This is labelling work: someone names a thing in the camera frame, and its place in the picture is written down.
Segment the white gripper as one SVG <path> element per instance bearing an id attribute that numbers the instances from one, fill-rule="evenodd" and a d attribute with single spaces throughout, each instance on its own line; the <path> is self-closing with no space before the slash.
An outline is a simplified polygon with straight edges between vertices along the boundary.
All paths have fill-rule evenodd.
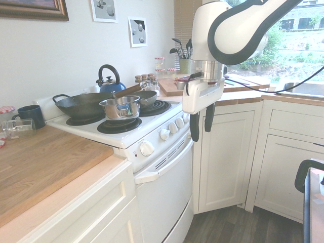
<path id="1" fill-rule="evenodd" d="M 182 110 L 190 115 L 190 133 L 192 140 L 199 139 L 199 117 L 202 109 L 206 108 L 205 131 L 210 132 L 213 124 L 216 101 L 223 94 L 225 78 L 222 77 L 213 85 L 202 78 L 196 78 L 187 83 L 183 90 Z"/>

